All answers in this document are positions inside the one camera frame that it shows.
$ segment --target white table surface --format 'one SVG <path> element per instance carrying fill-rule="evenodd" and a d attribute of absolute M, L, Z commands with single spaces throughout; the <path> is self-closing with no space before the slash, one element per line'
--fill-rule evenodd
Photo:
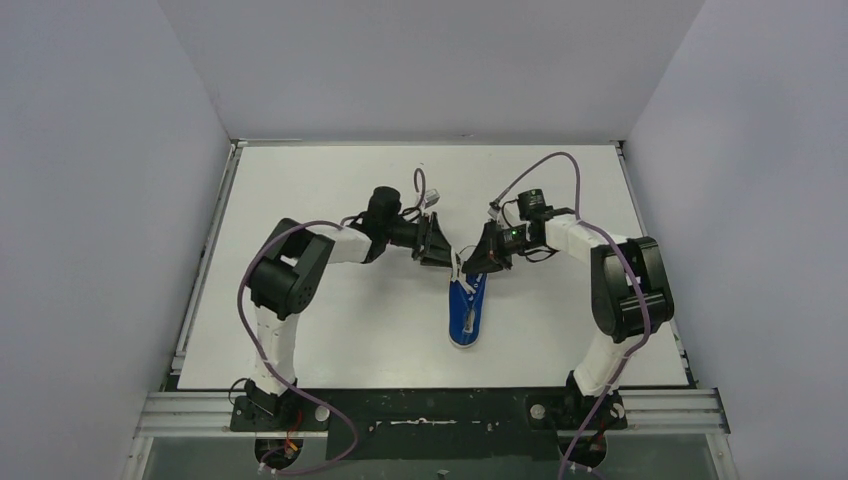
<path fill-rule="evenodd" d="M 189 337 L 179 388 L 226 389 L 250 376 L 254 351 L 236 315 L 248 262 L 277 222 L 338 221 L 364 210 L 374 187 L 389 185 L 413 204 L 412 172 L 422 167 L 448 240 L 476 244 L 488 202 L 521 171 L 557 150 L 583 174 L 582 210 L 610 232 L 640 236 L 613 146 L 276 146 L 246 147 Z M 507 198 L 544 189 L 549 204 L 572 206 L 574 172 L 550 160 Z M 481 333 L 471 348 L 448 340 L 449 270 L 422 267 L 389 246 L 370 265 L 331 265 L 301 315 L 295 367 L 311 388 L 458 388 L 563 385 L 595 330 L 588 267 L 566 255 L 541 264 L 515 257 L 489 276 Z M 253 319 L 252 304 L 245 301 Z M 686 385 L 666 324 L 637 352 L 622 385 Z"/>

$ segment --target white wall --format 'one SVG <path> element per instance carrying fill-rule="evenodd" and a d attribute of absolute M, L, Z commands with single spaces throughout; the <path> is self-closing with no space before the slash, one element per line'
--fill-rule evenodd
<path fill-rule="evenodd" d="M 745 479 L 848 478 L 848 8 L 707 0 L 628 137 Z"/>
<path fill-rule="evenodd" d="M 0 476 L 116 478 L 227 136 L 154 0 L 0 7 Z"/>
<path fill-rule="evenodd" d="M 703 0 L 159 0 L 233 137 L 625 138 Z"/>

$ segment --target glass panel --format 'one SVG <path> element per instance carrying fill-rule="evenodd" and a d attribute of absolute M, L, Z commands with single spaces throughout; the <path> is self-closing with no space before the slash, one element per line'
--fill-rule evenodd
<path fill-rule="evenodd" d="M 703 435 L 608 436 L 607 458 L 599 471 L 607 480 L 716 480 L 715 468 Z M 153 442 L 145 480 L 256 479 L 257 462 L 252 438 L 157 438 Z M 290 467 L 300 469 L 324 461 L 324 439 L 308 439 L 300 458 Z M 532 462 L 526 457 L 483 460 L 362 460 L 342 462 L 327 471 L 304 476 L 316 480 L 422 479 L 435 480 L 447 470 L 446 480 L 555 479 L 557 462 Z M 596 478 L 585 473 L 566 478 Z"/>

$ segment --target red wire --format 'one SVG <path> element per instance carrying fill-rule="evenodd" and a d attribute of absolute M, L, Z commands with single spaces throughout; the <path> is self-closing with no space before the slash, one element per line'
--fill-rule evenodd
<path fill-rule="evenodd" d="M 291 435 L 292 432 L 297 431 L 297 429 L 300 428 L 301 422 L 303 422 L 303 410 L 298 410 L 297 411 L 297 421 L 294 422 L 294 425 L 290 429 L 288 429 L 288 431 L 286 431 L 286 446 L 287 447 L 292 446 L 292 442 L 291 442 L 291 439 L 289 438 L 289 435 Z"/>

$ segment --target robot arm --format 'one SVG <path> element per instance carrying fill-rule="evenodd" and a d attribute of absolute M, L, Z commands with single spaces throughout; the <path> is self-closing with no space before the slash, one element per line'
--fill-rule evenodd
<path fill-rule="evenodd" d="M 296 225 L 296 222 L 289 219 L 281 221 L 271 238 Z M 282 272 L 288 270 L 285 257 L 266 257 L 257 266 L 256 274 L 251 278 L 250 289 L 256 311 L 259 341 L 271 366 L 287 381 L 294 383 L 297 380 L 294 371 L 297 323 L 300 312 L 309 305 L 318 288 L 324 266 L 333 263 L 364 262 L 371 248 L 371 239 L 353 228 L 344 227 L 339 230 L 319 225 L 301 232 L 300 235 L 295 234 L 292 245 L 289 243 L 284 243 L 283 247 L 291 250 L 279 253 L 284 256 L 297 256 L 297 264 L 290 268 L 298 275 L 287 294 L 277 301 L 271 298 L 274 293 L 281 292 L 276 287 L 280 282 L 284 282 L 285 275 Z M 251 379 L 256 387 L 268 394 L 281 395 L 286 390 L 284 385 L 271 376 L 258 355 Z"/>
<path fill-rule="evenodd" d="M 441 232 L 436 213 L 423 213 L 415 221 L 400 212 L 400 193 L 377 187 L 368 209 L 341 229 L 318 225 L 291 234 L 269 250 L 256 265 L 247 286 L 257 319 L 257 338 L 268 364 L 291 384 L 297 381 L 294 349 L 300 313 L 317 292 L 327 265 L 370 263 L 389 243 L 412 250 L 422 265 L 451 266 L 451 248 Z M 298 226 L 281 220 L 268 241 Z M 285 420 L 296 410 L 300 397 L 274 378 L 266 360 L 257 354 L 245 393 L 258 414 Z"/>
<path fill-rule="evenodd" d="M 588 266 L 592 314 L 598 330 L 573 376 L 583 396 L 597 397 L 613 380 L 625 353 L 644 334 L 644 320 L 630 280 L 607 241 L 584 226 L 573 210 L 548 206 L 540 189 L 519 194 L 516 203 L 518 219 L 502 206 L 492 205 L 493 220 L 484 225 L 480 243 L 464 264 L 463 272 L 509 269 L 513 254 L 526 255 L 540 247 L 565 252 Z M 659 246 L 651 237 L 611 238 L 636 273 L 648 305 L 651 333 L 655 333 L 674 314 Z M 610 391 L 616 388 L 611 385 Z"/>

